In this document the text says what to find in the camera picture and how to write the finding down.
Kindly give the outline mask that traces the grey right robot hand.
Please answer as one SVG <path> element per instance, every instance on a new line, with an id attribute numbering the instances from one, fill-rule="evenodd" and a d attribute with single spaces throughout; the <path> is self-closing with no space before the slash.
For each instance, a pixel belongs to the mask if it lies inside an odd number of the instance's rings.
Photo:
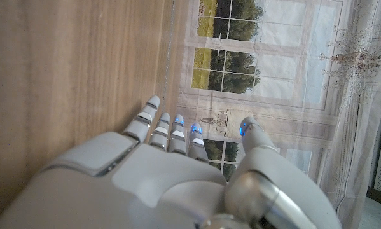
<path id="1" fill-rule="evenodd" d="M 98 135 L 47 163 L 0 228 L 340 228 L 313 180 L 251 117 L 230 179 L 208 162 L 200 125 L 157 115 L 152 96 L 120 134 Z"/>

